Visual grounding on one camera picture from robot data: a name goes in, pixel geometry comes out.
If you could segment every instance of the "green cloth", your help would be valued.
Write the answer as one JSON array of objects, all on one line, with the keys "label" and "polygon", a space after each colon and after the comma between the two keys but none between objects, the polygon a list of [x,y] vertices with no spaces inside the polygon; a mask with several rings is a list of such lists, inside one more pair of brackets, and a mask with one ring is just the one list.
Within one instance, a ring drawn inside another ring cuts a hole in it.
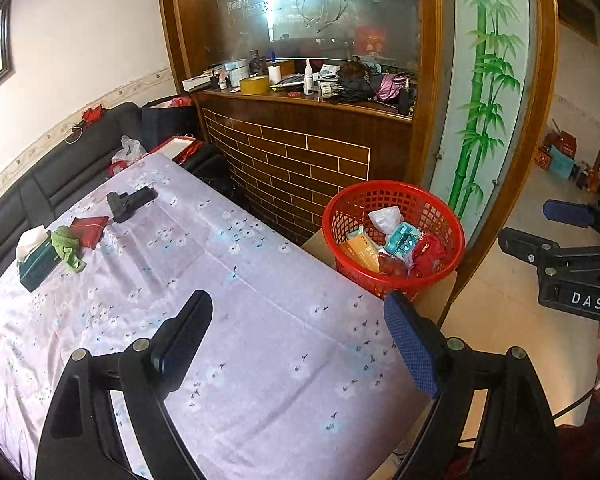
[{"label": "green cloth", "polygon": [[64,261],[72,272],[80,272],[87,265],[78,257],[80,240],[71,236],[69,228],[61,225],[51,233],[51,244],[60,259]]}]

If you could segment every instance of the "laundry basket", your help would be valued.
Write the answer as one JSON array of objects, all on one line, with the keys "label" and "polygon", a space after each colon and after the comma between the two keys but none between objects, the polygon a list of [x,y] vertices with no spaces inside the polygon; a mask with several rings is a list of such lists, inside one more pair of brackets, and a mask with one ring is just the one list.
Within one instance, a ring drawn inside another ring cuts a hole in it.
[{"label": "laundry basket", "polygon": [[[446,255],[431,276],[400,278],[378,274],[360,266],[340,249],[347,240],[347,234],[361,224],[366,234],[383,246],[384,234],[373,226],[368,213],[395,205],[400,207],[405,222],[421,232],[435,235],[445,248]],[[324,210],[322,232],[335,256],[337,271],[379,298],[384,298],[391,290],[401,290],[413,299],[422,288],[448,276],[458,266],[464,253],[464,232],[451,209],[431,193],[393,180],[370,180],[339,192]]]}]

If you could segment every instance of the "brick pattern panel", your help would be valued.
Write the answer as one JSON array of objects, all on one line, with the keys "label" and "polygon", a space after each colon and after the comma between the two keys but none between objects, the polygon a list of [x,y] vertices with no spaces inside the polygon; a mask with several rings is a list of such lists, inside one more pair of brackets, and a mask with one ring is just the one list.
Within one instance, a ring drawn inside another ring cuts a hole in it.
[{"label": "brick pattern panel", "polygon": [[254,215],[302,244],[320,229],[329,200],[368,179],[370,148],[245,123],[203,108],[210,141],[229,161]]}]

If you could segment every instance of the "tablecloth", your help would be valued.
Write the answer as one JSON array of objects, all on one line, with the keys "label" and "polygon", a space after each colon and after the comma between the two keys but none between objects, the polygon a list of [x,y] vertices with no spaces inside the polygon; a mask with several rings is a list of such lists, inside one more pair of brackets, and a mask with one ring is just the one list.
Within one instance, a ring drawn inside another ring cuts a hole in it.
[{"label": "tablecloth", "polygon": [[[63,214],[110,215],[109,191],[158,198],[110,224],[79,274],[61,264],[33,293],[15,264],[0,279],[0,446],[33,478],[46,411],[71,352],[151,337],[197,289],[211,325],[165,401],[210,480],[363,480],[427,402],[382,318],[382,303],[161,154]],[[133,471],[151,478],[126,414]]]}]

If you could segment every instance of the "black leather sofa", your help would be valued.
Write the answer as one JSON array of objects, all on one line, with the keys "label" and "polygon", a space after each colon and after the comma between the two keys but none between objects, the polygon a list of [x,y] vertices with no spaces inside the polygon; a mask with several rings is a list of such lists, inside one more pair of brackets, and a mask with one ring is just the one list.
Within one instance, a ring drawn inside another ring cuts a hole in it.
[{"label": "black leather sofa", "polygon": [[20,235],[48,226],[106,179],[120,137],[140,140],[141,109],[123,103],[107,110],[77,142],[61,142],[0,198],[0,276],[15,259]]}]

